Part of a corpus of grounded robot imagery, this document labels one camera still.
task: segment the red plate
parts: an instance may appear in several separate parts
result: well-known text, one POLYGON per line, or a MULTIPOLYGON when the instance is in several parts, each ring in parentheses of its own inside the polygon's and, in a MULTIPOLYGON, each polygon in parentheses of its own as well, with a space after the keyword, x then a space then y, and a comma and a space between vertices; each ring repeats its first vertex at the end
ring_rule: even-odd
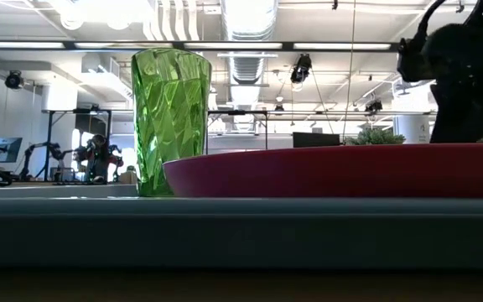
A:
POLYGON ((217 154, 164 169, 180 197, 483 197, 483 143, 217 154))

